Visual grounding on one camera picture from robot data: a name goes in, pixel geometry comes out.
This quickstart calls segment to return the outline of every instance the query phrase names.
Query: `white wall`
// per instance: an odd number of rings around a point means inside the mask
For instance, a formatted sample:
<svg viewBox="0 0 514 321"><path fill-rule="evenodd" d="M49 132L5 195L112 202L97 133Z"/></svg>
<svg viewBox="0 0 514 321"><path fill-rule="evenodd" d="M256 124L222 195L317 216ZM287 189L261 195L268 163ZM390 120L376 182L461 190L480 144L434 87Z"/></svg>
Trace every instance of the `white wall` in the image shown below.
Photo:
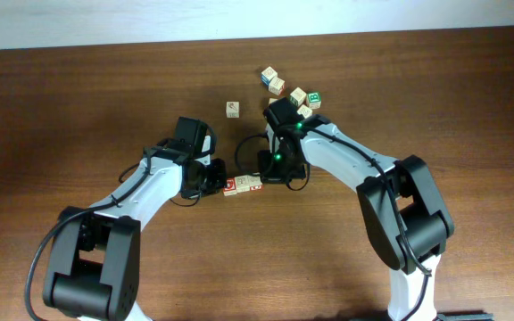
<svg viewBox="0 0 514 321"><path fill-rule="evenodd" d="M0 0L0 48L514 25L514 0Z"/></svg>

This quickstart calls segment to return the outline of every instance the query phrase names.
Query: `wooden table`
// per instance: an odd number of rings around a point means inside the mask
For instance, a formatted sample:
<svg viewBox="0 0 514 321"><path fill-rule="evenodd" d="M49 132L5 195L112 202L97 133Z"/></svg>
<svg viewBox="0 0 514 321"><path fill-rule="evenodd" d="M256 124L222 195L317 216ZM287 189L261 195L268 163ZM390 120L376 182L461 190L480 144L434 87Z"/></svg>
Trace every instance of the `wooden table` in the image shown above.
<svg viewBox="0 0 514 321"><path fill-rule="evenodd" d="M28 318L25 276L59 212L114 190L178 116L210 124L238 174L236 144L265 126L269 65L287 93L320 91L318 112L353 139L428 163L456 224L438 309L514 320L514 28L0 51L0 320ZM47 260L34 306L64 319L40 300ZM138 302L158 320L353 316L386 309L388 282L356 196L313 169L299 193L164 204L142 235Z"/></svg>

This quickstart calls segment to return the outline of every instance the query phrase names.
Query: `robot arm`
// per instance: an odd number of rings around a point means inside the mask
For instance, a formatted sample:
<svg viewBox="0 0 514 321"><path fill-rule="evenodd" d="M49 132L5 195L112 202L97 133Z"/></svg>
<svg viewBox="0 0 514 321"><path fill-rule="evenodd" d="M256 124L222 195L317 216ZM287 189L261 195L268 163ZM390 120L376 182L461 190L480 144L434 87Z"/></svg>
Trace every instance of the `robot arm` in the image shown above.
<svg viewBox="0 0 514 321"><path fill-rule="evenodd" d="M281 99L264 112L269 151L260 152L262 181L288 184L295 177L303 178L298 173L303 173L303 164L308 163L349 186L358 194L372 247L390 267L389 317L435 318L435 268L454 227L424 161L416 156L397 160L373 152L342 134L328 119L320 115L304 119L288 104ZM388 187L394 204L386 195ZM410 196L413 203L397 210L395 199Z"/></svg>
<svg viewBox="0 0 514 321"><path fill-rule="evenodd" d="M44 248L54 236L44 303L80 320L151 321L136 303L140 233L177 193L195 199L225 185L224 161L210 160L215 143L211 128L200 120L179 118L174 138L145 149L136 171L113 193L85 210L66 208L42 242ZM79 257L79 251L94 250L105 251L103 263ZM26 286L27 309L36 320L28 297L40 251Z"/></svg>

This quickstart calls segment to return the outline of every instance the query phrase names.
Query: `brown tabletop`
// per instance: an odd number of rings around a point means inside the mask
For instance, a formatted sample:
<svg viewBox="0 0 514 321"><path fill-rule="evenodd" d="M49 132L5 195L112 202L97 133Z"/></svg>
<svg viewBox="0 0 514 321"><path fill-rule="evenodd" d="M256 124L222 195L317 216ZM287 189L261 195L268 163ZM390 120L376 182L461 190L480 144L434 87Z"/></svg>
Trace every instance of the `brown tabletop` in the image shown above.
<svg viewBox="0 0 514 321"><path fill-rule="evenodd" d="M0 51L0 320L27 319L35 249L67 205L113 191L178 116L236 144L265 127L272 66L290 93L374 151L430 167L454 219L435 283L440 311L514 320L514 27ZM225 102L239 101L240 119ZM248 165L264 142L247 146ZM41 300L48 250L33 284ZM158 320L279 320L386 309L387 267L356 195L321 169L301 192L166 203L142 234L138 302Z"/></svg>

